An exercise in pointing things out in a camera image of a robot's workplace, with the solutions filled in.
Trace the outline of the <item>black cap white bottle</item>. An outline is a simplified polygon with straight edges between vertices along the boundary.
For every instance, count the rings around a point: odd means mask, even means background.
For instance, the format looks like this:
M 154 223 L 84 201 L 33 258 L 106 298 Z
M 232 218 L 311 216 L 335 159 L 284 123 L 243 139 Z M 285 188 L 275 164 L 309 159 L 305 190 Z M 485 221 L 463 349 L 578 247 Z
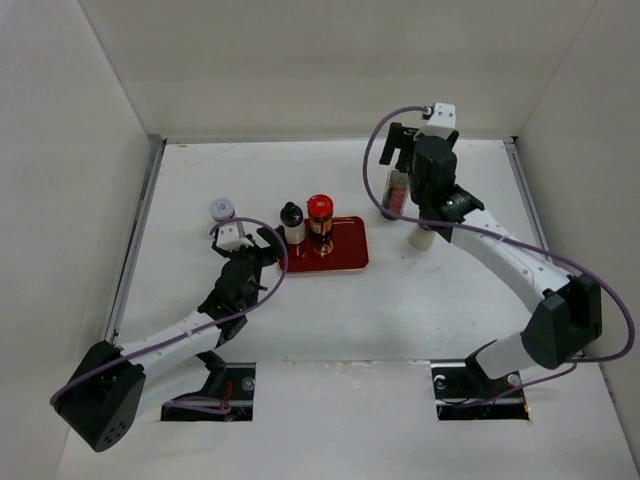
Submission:
M 304 213 L 294 202 L 287 202 L 280 210 L 280 221 L 289 245 L 299 245 L 306 237 Z

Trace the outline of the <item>red lid chili sauce jar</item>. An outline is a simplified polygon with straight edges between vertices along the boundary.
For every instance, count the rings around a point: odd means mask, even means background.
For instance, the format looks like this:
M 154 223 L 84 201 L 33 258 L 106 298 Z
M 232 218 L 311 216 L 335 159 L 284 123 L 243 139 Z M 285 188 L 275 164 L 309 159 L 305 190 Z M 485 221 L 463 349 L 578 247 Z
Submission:
M 309 235 L 314 252 L 321 256 L 328 256 L 333 250 L 334 204 L 326 194 L 315 194 L 307 200 L 307 214 L 309 221 Z

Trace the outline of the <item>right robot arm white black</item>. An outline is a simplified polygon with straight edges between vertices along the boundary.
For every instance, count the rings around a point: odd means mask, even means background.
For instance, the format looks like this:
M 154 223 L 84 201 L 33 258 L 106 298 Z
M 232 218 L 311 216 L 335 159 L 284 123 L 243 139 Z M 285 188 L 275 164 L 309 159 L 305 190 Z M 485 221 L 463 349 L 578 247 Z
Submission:
M 436 236 L 466 251 L 504 282 L 531 314 L 523 330 L 493 340 L 465 360 L 464 384 L 483 396 L 517 370 L 558 368 L 602 333 L 601 287 L 589 275 L 572 275 L 545 255 L 508 243 L 484 204 L 456 182 L 457 131 L 425 135 L 399 122 L 390 125 L 380 162 L 391 165 L 404 193 L 387 193 L 385 215 L 401 214 L 412 200 L 422 222 L 409 236 L 410 245 L 427 250 Z

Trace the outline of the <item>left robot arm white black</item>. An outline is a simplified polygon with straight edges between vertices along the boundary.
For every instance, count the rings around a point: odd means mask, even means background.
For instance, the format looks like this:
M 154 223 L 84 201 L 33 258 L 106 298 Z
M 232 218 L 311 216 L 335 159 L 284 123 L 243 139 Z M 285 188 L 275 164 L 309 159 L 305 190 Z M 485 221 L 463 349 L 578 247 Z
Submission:
M 264 222 L 257 226 L 265 246 L 250 235 L 230 249 L 212 246 L 226 262 L 195 311 L 143 340 L 94 344 L 69 381 L 52 395 L 51 407 L 93 451 L 103 452 L 122 439 L 150 398 L 153 381 L 192 358 L 213 358 L 216 348 L 246 325 L 248 313 L 274 296 L 274 289 L 262 285 L 261 274 L 274 264 L 288 269 L 288 245 L 282 227 Z

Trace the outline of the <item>tall dark sauce bottle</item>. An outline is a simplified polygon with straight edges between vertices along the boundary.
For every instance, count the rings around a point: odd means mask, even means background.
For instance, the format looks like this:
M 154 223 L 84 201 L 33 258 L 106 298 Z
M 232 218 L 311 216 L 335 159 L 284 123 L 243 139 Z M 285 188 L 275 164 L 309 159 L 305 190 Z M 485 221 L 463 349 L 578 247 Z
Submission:
M 382 216 L 388 220 L 396 220 L 404 212 L 409 194 L 408 174 L 396 168 L 389 171 L 381 201 L 384 211 Z

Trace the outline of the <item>white lid paste jar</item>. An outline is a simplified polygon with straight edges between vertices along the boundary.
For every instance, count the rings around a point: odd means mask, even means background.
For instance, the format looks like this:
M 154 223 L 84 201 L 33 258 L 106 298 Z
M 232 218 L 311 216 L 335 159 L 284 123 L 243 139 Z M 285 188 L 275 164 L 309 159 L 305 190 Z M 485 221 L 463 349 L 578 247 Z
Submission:
M 214 199 L 209 206 L 209 213 L 215 222 L 223 222 L 236 215 L 233 203 L 225 197 Z

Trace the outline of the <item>silver lid white shaker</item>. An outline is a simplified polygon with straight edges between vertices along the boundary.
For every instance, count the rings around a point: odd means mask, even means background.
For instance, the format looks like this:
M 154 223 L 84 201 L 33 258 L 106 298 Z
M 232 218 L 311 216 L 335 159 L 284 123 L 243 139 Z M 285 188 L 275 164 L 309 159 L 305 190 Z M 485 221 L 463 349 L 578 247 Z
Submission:
M 409 243 L 416 250 L 426 251 L 433 245 L 435 236 L 436 233 L 433 230 L 416 225 L 409 235 Z

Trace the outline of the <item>red rectangular tray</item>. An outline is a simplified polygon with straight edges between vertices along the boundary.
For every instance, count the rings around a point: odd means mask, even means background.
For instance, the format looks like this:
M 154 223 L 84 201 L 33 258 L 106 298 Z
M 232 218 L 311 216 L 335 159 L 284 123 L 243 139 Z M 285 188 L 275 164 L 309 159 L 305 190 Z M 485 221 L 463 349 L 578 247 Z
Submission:
M 288 274 L 357 271 L 369 263 L 364 221 L 357 216 L 333 219 L 328 242 L 319 241 L 304 220 L 305 240 L 289 245 Z

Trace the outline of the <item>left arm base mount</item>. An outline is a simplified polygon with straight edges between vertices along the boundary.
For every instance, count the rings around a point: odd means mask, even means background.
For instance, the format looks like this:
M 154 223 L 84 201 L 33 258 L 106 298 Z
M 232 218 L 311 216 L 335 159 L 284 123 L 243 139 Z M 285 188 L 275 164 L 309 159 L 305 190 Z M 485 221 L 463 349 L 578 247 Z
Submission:
M 253 420 L 257 365 L 227 363 L 212 350 L 199 353 L 195 366 L 207 377 L 200 388 L 187 391 L 161 407 L 163 422 L 249 422 Z

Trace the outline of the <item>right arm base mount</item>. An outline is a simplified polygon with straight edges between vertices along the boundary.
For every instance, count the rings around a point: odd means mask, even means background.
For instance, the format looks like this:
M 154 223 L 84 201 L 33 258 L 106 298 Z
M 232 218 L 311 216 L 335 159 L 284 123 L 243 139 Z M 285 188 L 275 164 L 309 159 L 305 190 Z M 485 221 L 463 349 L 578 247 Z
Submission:
M 436 414 L 441 421 L 529 420 L 518 371 L 496 380 L 477 379 L 462 361 L 433 362 Z

